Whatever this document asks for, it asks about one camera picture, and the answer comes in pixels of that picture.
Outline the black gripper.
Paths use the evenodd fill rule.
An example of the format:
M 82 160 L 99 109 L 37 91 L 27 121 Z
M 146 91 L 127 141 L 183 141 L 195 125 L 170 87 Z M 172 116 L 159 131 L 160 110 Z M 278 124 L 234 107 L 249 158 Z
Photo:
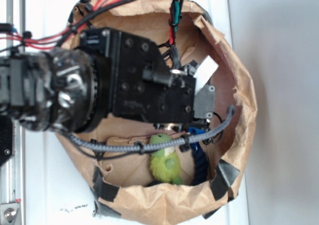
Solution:
M 219 67 L 210 56 L 168 67 L 153 41 L 107 27 L 84 31 L 79 47 L 92 60 L 97 87 L 88 129 L 108 115 L 157 129 L 209 127 L 216 93 L 207 82 Z

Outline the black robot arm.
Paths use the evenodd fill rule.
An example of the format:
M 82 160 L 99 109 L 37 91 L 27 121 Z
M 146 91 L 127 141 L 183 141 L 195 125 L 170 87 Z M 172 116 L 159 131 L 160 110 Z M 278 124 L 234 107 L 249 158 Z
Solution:
M 0 113 L 33 131 L 87 133 L 108 115 L 156 128 L 206 129 L 216 90 L 196 85 L 197 68 L 195 61 L 169 68 L 145 37 L 86 30 L 73 50 L 2 57 Z

